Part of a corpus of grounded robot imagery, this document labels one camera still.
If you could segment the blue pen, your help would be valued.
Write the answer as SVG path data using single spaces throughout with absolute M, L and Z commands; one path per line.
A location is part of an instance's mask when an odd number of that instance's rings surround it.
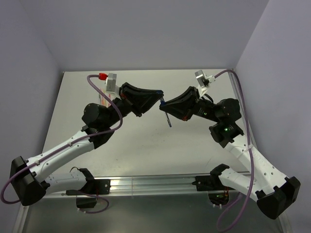
M 164 100 L 164 98 L 162 97 L 162 98 L 160 99 L 160 105 L 163 105 L 164 103 L 165 103 L 165 100 Z M 166 112 L 164 112 L 164 113 L 165 113 L 165 116 L 166 116 L 167 123 L 168 123 L 169 127 L 171 128 L 171 127 L 172 127 L 172 123 L 171 123 L 171 121 L 170 121 L 170 119 L 169 119 L 169 116 L 168 116 L 168 114 L 167 114 Z

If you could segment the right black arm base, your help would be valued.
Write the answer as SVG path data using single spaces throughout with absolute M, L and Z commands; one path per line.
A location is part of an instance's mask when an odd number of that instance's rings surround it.
M 216 174 L 195 176 L 191 184 L 196 187 L 197 192 L 207 192 L 208 200 L 213 208 L 222 209 L 237 199 L 237 197 L 230 197 L 229 191 L 233 188 L 224 186 Z

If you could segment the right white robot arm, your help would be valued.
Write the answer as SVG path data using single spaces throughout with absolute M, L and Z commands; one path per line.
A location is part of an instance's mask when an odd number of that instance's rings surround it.
M 278 218 L 296 201 L 300 181 L 295 176 L 288 177 L 272 165 L 236 124 L 242 117 L 238 100 L 228 98 L 214 104 L 199 96 L 195 87 L 189 87 L 182 95 L 162 101 L 159 108 L 182 121 L 192 116 L 214 121 L 215 125 L 209 127 L 213 140 L 234 155 L 251 173 L 250 177 L 246 177 L 221 164 L 210 172 L 209 186 L 215 189 L 227 186 L 249 195 L 270 219 Z

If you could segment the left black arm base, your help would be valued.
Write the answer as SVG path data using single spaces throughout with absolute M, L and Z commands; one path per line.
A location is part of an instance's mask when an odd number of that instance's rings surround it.
M 76 196 L 76 207 L 79 211 L 86 214 L 97 214 L 108 209 L 110 203 L 102 195 L 108 195 L 110 192 L 110 179 L 95 179 L 91 183 L 87 183 L 81 190 L 67 190 L 67 196 Z M 101 210 L 93 210 L 97 204 L 105 203 L 105 207 Z

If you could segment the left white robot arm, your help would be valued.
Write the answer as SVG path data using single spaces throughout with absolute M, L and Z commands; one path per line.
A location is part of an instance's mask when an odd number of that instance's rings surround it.
M 89 103 L 82 116 L 84 126 L 71 138 L 37 156 L 24 159 L 21 156 L 11 162 L 9 184 L 18 196 L 18 202 L 30 206 L 46 194 L 76 190 L 89 194 L 94 190 L 94 176 L 86 168 L 56 176 L 57 169 L 80 155 L 104 145 L 123 124 L 123 119 L 134 113 L 141 117 L 157 101 L 163 98 L 161 90 L 141 89 L 124 83 L 116 87 L 111 100 L 98 91 L 110 106 Z

